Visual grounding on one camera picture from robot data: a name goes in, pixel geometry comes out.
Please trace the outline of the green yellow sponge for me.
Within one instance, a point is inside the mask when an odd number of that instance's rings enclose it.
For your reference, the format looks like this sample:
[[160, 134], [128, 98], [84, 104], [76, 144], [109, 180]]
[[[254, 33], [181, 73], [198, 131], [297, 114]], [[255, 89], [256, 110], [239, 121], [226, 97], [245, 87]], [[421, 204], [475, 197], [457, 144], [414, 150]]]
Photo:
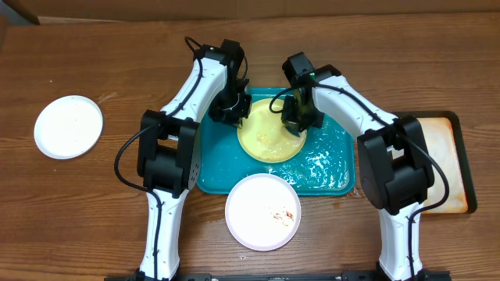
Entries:
[[292, 135], [296, 137], [300, 137], [300, 131], [298, 130], [298, 127], [294, 124], [285, 124], [284, 125], [285, 129]]

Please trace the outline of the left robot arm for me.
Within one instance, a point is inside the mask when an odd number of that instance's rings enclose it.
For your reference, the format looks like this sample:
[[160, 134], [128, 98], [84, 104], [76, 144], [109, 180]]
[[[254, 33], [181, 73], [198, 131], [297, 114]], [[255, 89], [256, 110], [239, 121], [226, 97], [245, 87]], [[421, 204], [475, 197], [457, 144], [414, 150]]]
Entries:
[[238, 77], [245, 53], [236, 41], [219, 46], [185, 40], [193, 68], [175, 97], [160, 111], [141, 118], [137, 173], [148, 199], [145, 255], [138, 269], [144, 280], [172, 280], [180, 266], [178, 240], [182, 209], [201, 170], [204, 116], [241, 126], [251, 110], [248, 79]]

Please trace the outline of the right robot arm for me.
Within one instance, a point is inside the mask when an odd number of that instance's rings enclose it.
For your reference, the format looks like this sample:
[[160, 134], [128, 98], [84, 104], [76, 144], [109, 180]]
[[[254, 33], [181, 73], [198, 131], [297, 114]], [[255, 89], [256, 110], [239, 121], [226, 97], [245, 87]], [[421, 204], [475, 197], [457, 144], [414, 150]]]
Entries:
[[432, 161], [419, 121], [378, 108], [332, 65], [315, 68], [299, 52], [282, 65], [291, 96], [279, 111], [295, 136], [320, 128], [329, 116], [356, 140], [364, 194], [378, 209], [382, 251], [377, 269], [388, 280], [422, 278], [420, 214], [434, 184]]

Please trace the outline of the yellow plate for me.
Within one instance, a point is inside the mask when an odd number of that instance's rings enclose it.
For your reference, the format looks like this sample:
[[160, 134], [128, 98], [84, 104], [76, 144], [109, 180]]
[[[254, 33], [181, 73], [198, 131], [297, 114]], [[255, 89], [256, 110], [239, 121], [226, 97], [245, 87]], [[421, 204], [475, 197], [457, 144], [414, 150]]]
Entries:
[[280, 114], [269, 109], [271, 98], [255, 101], [247, 119], [237, 129], [243, 150], [265, 163], [287, 161], [296, 156], [305, 144], [307, 131], [299, 136], [290, 133], [281, 122]]

